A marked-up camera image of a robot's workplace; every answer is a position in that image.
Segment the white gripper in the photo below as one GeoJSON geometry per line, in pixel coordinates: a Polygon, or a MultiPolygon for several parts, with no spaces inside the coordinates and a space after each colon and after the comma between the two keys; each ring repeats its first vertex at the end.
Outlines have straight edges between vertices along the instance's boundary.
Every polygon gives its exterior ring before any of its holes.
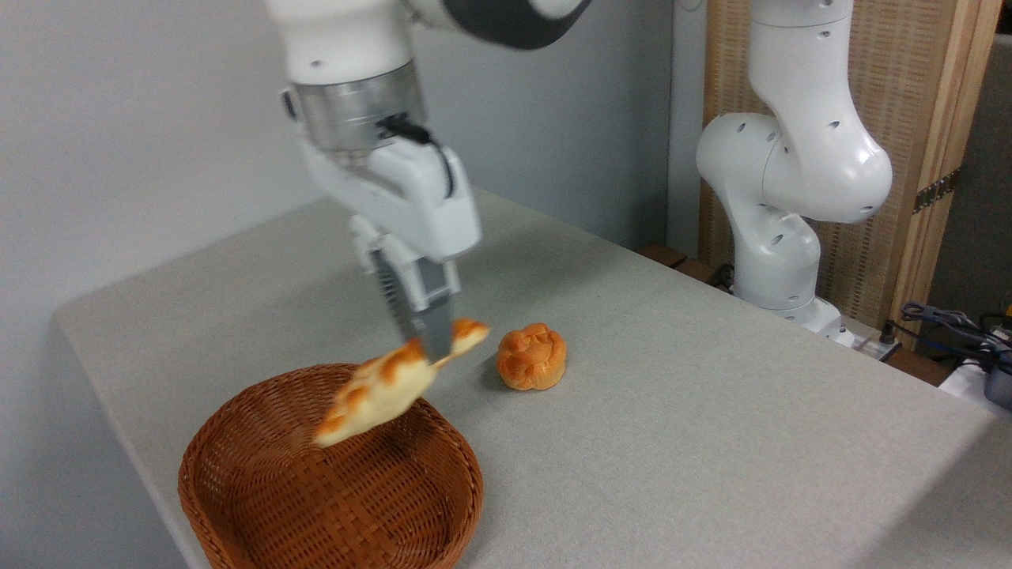
{"type": "Polygon", "coordinates": [[[403,137],[358,160],[323,153],[308,139],[300,139],[299,146],[315,183],[357,214],[350,229],[359,266],[375,275],[402,339],[418,338],[427,360],[449,356],[451,299],[460,287],[455,263],[448,260],[481,240],[458,156],[403,137]],[[395,242],[395,270],[380,231],[408,246],[395,242]]]}

